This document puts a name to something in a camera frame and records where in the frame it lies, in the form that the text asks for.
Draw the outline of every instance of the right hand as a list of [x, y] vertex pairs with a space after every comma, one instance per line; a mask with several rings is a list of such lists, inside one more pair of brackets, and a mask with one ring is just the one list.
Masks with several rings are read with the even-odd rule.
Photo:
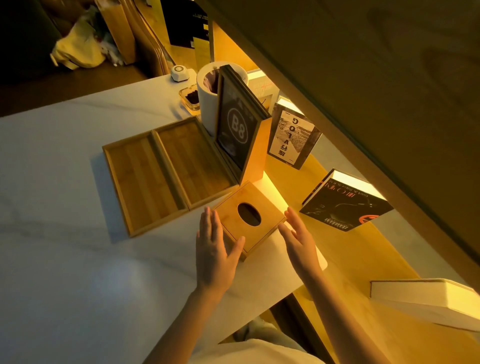
[[284, 223], [279, 224], [278, 230], [285, 239], [288, 257], [293, 268], [305, 283], [322, 273], [318, 263], [315, 240], [291, 207], [285, 211], [285, 216], [294, 230], [290, 230]]

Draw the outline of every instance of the marble tabletop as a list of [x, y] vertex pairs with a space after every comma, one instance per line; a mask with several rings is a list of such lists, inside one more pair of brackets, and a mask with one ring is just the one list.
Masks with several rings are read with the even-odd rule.
[[[0, 362], [141, 363], [182, 309], [202, 209], [129, 239], [102, 145], [188, 117], [190, 73], [0, 119]], [[286, 207], [266, 175], [256, 185]], [[300, 285], [276, 232], [239, 264], [197, 349]]]

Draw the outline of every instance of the white device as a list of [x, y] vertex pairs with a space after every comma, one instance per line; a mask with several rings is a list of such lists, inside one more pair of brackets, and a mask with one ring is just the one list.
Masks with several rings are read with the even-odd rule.
[[176, 65], [173, 66], [170, 70], [170, 74], [175, 82], [181, 82], [188, 80], [190, 75], [188, 74], [188, 70], [185, 66]]

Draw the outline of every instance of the framed sign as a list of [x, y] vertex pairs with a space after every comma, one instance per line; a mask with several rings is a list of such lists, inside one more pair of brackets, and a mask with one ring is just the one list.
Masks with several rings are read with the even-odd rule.
[[274, 106], [268, 154], [299, 170], [322, 133], [288, 99]]
[[270, 114], [230, 65], [220, 67], [215, 142], [242, 172]]

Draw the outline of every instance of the glass ashtray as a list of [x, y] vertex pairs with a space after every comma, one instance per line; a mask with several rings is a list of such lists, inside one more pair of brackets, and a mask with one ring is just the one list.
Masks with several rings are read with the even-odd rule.
[[198, 100], [197, 85], [184, 88], [179, 92], [180, 99], [185, 108], [192, 115], [198, 115], [200, 112], [200, 102]]

